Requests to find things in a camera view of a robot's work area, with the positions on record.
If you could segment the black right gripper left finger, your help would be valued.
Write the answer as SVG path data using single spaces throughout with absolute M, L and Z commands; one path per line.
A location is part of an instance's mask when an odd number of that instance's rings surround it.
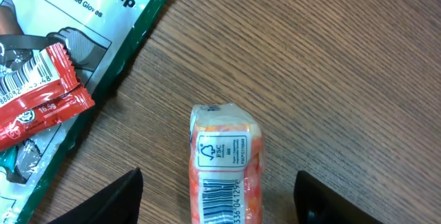
M 137 224 L 142 194 L 143 175 L 136 168 L 50 224 Z

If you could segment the green 3M gloves package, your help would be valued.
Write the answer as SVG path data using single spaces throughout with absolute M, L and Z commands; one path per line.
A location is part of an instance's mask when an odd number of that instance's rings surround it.
M 165 2 L 1 0 L 1 77 L 62 43 L 96 103 L 134 55 Z M 1 150 L 2 223 L 29 221 L 87 120 L 82 112 Z

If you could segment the red snack stick packet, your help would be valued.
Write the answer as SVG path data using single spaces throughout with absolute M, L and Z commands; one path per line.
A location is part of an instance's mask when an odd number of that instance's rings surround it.
M 50 45 L 1 77 L 1 150 L 93 105 L 64 45 Z

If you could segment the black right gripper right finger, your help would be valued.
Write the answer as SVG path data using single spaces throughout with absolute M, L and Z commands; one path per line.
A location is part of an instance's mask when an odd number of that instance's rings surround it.
M 294 202 L 300 224 L 382 224 L 304 170 L 296 175 Z

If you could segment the orange Kleenex tissue pack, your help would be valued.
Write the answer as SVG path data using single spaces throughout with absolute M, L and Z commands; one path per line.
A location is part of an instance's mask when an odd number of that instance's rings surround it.
M 261 224 L 264 138 L 233 103 L 195 105 L 190 117 L 191 222 Z

